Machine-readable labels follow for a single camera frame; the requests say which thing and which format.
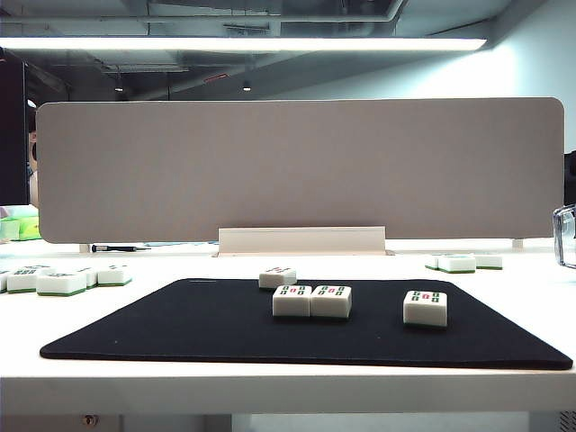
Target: white wall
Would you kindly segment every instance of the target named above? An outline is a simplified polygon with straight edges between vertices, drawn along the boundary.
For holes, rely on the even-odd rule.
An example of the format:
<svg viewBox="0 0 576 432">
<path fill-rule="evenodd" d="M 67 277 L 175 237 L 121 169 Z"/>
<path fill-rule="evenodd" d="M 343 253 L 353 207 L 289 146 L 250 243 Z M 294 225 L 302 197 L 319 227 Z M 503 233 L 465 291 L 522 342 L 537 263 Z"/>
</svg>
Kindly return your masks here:
<svg viewBox="0 0 576 432">
<path fill-rule="evenodd" d="M 315 85 L 274 99 L 554 96 L 576 149 L 576 0 L 549 0 L 494 49 Z"/>
</svg>

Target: exposed ceiling pipe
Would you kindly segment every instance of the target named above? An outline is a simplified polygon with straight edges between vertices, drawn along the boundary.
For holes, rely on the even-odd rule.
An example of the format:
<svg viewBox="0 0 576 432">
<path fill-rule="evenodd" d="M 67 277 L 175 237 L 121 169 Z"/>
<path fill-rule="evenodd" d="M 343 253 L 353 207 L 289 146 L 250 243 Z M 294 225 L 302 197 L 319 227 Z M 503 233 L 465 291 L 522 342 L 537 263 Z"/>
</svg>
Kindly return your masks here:
<svg viewBox="0 0 576 432">
<path fill-rule="evenodd" d="M 387 19 L 386 22 L 390 22 L 390 21 L 393 21 L 393 20 L 398 18 L 397 14 L 398 14 L 399 10 L 401 9 L 401 6 L 404 3 L 404 1 L 405 0 L 392 0 L 390 6 L 388 7 L 388 11 L 386 11 L 386 19 Z M 374 5 L 370 1 L 365 2 L 364 9 L 367 12 L 373 12 L 374 11 Z M 373 22 L 363 22 L 363 23 L 364 23 L 364 25 L 362 27 L 360 27 L 359 29 L 353 30 L 353 31 L 349 31 L 347 33 L 347 35 L 352 36 L 352 37 L 368 36 L 374 30 L 374 23 Z M 284 53 L 280 53 L 280 54 L 276 54 L 276 55 L 265 56 L 265 57 L 262 57 L 262 58 L 256 60 L 256 62 L 254 63 L 254 68 L 262 68 L 264 66 L 269 66 L 269 65 L 272 65 L 272 64 L 277 63 L 279 61 L 284 61 L 287 59 L 293 59 L 295 57 L 299 57 L 300 55 L 301 54 L 284 52 Z M 235 75 L 245 73 L 245 68 L 243 66 L 231 67 L 231 68 L 226 69 L 225 73 L 229 77 L 232 77 Z M 191 80 L 186 80 L 186 81 L 174 84 L 170 87 L 169 93 L 171 95 L 173 95 L 175 93 L 183 92 L 185 90 L 189 90 L 189 89 L 197 87 L 197 86 L 204 86 L 206 84 L 204 79 L 206 79 L 212 75 L 213 75 L 213 72 L 210 74 L 207 74 L 206 76 L 200 76 L 200 77 L 197 77 L 197 78 L 194 78 Z M 135 94 L 132 97 L 132 99 L 145 101 L 145 100 L 150 100 L 150 99 L 157 99 L 157 98 L 162 97 L 166 94 L 167 94 L 167 90 L 165 88 L 159 88 L 159 89 L 153 90 L 151 92 L 146 92 L 143 94 Z"/>
<path fill-rule="evenodd" d="M 389 9 L 386 15 L 189 15 L 189 16 L 0 16 L 5 24 L 44 23 L 389 23 L 396 16 L 398 7 Z"/>
<path fill-rule="evenodd" d="M 301 55 L 300 53 L 296 54 L 296 53 L 285 52 L 285 53 L 280 53 L 280 54 L 262 57 L 262 58 L 259 58 L 258 60 L 256 60 L 254 62 L 254 68 L 263 68 L 264 66 L 272 65 L 274 63 L 278 63 L 279 61 L 284 61 L 287 59 L 293 59 L 295 57 L 299 57 L 300 55 Z M 226 71 L 225 71 L 226 75 L 228 75 L 229 77 L 233 77 L 233 76 L 239 75 L 239 74 L 244 74 L 245 72 L 246 72 L 245 65 L 232 67 L 232 68 L 226 69 Z M 194 87 L 203 86 L 206 84 L 204 79 L 206 79 L 210 76 L 213 76 L 213 75 L 214 75 L 214 72 L 211 72 L 210 74 L 206 74 L 204 76 L 198 76 L 198 77 L 193 78 L 193 79 L 189 79 L 189 80 L 185 80 L 185 81 L 182 81 L 179 83 L 172 84 L 169 88 L 170 94 L 173 95 L 175 93 L 183 92 L 185 90 L 190 90 L 191 88 L 194 88 Z M 165 96 L 166 94 L 167 94 L 167 89 L 165 87 L 163 87 L 163 88 L 159 88 L 157 90 L 153 90 L 151 92 L 134 94 L 130 99 L 135 100 L 135 101 L 148 101 L 150 99 L 158 99 L 159 97 Z"/>
</svg>

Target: white mahjong tile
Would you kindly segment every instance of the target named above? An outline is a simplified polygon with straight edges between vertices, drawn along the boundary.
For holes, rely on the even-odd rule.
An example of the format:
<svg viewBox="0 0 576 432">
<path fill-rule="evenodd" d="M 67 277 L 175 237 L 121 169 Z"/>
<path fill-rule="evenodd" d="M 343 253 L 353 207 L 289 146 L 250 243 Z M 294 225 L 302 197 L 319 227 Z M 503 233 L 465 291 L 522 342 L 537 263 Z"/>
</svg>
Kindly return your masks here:
<svg viewBox="0 0 576 432">
<path fill-rule="evenodd" d="M 258 286 L 267 289 L 276 289 L 280 285 L 293 285 L 296 282 L 296 270 L 290 267 L 270 268 L 258 278 Z"/>
<path fill-rule="evenodd" d="M 36 284 L 38 295 L 69 296 L 85 290 L 86 276 L 75 272 L 44 274 L 38 276 Z"/>
<path fill-rule="evenodd" d="M 93 267 L 84 267 L 76 270 L 77 273 L 85 275 L 86 289 L 90 290 L 98 285 L 98 272 Z"/>
<path fill-rule="evenodd" d="M 476 258 L 472 255 L 439 256 L 438 270 L 445 273 L 474 273 L 476 271 Z"/>
<path fill-rule="evenodd" d="M 13 272 L 10 270 L 0 270 L 0 293 L 6 292 L 6 282 L 8 281 L 8 275 Z"/>
<path fill-rule="evenodd" d="M 48 265 L 27 265 L 8 275 L 6 289 L 9 293 L 33 293 L 38 276 L 54 273 Z"/>
<path fill-rule="evenodd" d="M 275 317 L 309 317 L 311 294 L 311 286 L 279 286 L 272 296 L 272 314 Z"/>
<path fill-rule="evenodd" d="M 126 265 L 110 265 L 98 270 L 98 285 L 125 285 L 132 280 Z"/>
<path fill-rule="evenodd" d="M 502 270 L 502 255 L 474 254 L 476 268 L 488 270 Z"/>
<path fill-rule="evenodd" d="M 403 304 L 404 324 L 446 327 L 448 296 L 444 292 L 408 291 Z"/>
<path fill-rule="evenodd" d="M 348 318 L 352 309 L 352 288 L 349 286 L 317 286 L 310 297 L 312 317 Z"/>
</svg>

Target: ceiling lamp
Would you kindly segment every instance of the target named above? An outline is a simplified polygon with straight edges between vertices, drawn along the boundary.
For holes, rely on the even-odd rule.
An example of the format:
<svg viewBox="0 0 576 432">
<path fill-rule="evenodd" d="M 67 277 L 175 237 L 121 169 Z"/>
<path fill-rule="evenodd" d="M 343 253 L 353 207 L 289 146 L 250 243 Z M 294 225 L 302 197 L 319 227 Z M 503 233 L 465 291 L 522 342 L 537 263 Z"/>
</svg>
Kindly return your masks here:
<svg viewBox="0 0 576 432">
<path fill-rule="evenodd" d="M 18 37 L 0 38 L 11 50 L 196 50 L 221 52 L 277 51 L 472 51 L 485 39 L 441 38 L 157 38 L 157 37 Z"/>
</svg>

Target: desk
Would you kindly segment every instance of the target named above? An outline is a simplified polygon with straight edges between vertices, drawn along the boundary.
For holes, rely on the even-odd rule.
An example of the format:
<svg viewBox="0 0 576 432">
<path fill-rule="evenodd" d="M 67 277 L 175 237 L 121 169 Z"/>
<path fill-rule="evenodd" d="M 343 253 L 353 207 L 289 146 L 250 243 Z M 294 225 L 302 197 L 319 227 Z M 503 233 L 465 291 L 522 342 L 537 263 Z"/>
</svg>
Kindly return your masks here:
<svg viewBox="0 0 576 432">
<path fill-rule="evenodd" d="M 492 250 L 504 270 L 443 274 L 428 249 Z M 46 343 L 185 277 L 256 278 L 292 266 L 302 279 L 445 280 L 576 359 L 576 271 L 554 261 L 551 239 L 390 240 L 396 256 L 212 257 L 215 246 L 80 255 L 42 240 L 0 246 L 2 266 L 127 264 L 133 282 L 69 298 L 2 294 L 3 415 L 560 411 L 576 409 L 576 370 L 510 371 L 306 364 L 48 360 Z"/>
</svg>

